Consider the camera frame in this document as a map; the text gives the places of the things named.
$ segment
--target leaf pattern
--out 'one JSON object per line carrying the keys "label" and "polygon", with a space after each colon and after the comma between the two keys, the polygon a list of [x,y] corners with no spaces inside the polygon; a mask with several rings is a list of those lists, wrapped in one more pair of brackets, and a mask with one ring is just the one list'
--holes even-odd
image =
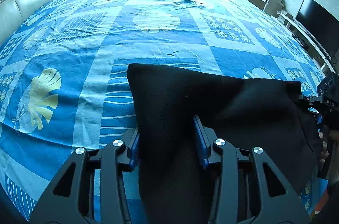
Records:
{"label": "leaf pattern", "polygon": [[23,43],[23,49],[28,50],[31,47],[38,45],[42,36],[46,33],[48,26],[41,27],[39,30],[34,32],[26,41]]}
{"label": "leaf pattern", "polygon": [[136,15],[133,22],[136,29],[149,33],[159,33],[159,29],[169,31],[178,28],[180,18],[166,12],[149,10]]}
{"label": "leaf pattern", "polygon": [[40,76],[32,80],[27,111],[31,115],[32,126],[37,124],[38,130],[43,127],[41,116],[46,119],[47,124],[52,118],[53,111],[48,109],[47,106],[56,109],[58,105],[58,95],[49,95],[49,92],[60,87],[61,76],[54,68],[43,70]]}

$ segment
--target blue bedsheet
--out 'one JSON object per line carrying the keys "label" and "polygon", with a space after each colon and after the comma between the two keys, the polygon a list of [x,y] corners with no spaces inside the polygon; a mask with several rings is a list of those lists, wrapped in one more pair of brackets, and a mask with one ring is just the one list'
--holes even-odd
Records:
{"label": "blue bedsheet", "polygon": [[[75,148],[101,148],[135,127],[130,63],[300,81],[304,95],[323,79],[247,0],[54,0],[0,51],[0,182],[26,218]],[[143,223],[137,175],[125,187],[133,223]],[[315,181],[301,193],[308,210]]]}

